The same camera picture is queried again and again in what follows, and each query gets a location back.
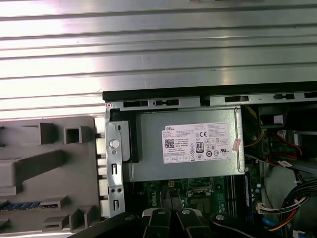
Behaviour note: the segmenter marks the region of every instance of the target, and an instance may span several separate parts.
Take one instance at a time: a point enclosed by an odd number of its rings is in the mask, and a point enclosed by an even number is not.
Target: corrugated metal side panel
[[[102,91],[315,81],[316,24],[315,0],[0,1],[0,118],[94,114]]]

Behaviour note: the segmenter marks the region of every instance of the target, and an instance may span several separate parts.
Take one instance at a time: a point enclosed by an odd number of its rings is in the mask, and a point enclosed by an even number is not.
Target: motherboard
[[[237,208],[244,207],[244,204],[237,204],[239,196],[243,194],[240,201],[249,201],[245,204],[245,217],[252,221],[253,203],[261,200],[260,163],[246,158],[246,166],[247,180],[244,179],[245,176],[226,176],[132,183],[130,190],[137,198],[134,198],[131,206],[135,209],[136,201],[139,204],[142,203],[140,213],[143,209],[161,207],[161,192],[177,191],[183,208],[200,210],[206,218],[219,212],[236,216]]]

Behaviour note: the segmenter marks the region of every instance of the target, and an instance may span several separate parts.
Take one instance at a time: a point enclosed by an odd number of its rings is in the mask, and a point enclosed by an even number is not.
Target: white connector
[[[264,203],[256,202],[255,205],[256,205],[256,211],[257,211],[257,213],[258,213],[258,214],[264,214],[264,212],[260,209],[261,206],[264,206]]]

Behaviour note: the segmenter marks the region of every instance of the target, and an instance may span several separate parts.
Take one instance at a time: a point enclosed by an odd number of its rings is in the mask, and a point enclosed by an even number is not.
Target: sticker
[[[238,151],[240,144],[241,144],[241,139],[236,138],[234,140],[234,143],[233,143],[233,146],[232,146],[232,150],[233,151]]]
[[[165,164],[231,159],[227,123],[167,125],[162,145]]]
[[[292,165],[289,162],[285,161],[285,160],[277,161],[277,162],[283,167],[292,167]]]
[[[277,132],[277,135],[279,136],[279,137],[281,137],[282,139],[286,139],[286,133],[287,133],[287,131],[286,130],[279,130],[278,132]]]

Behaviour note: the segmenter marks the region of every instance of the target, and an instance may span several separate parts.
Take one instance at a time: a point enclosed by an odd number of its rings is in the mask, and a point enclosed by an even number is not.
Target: qr code
[[[175,148],[174,139],[166,139],[166,140],[165,140],[165,148],[166,148],[166,149]]]

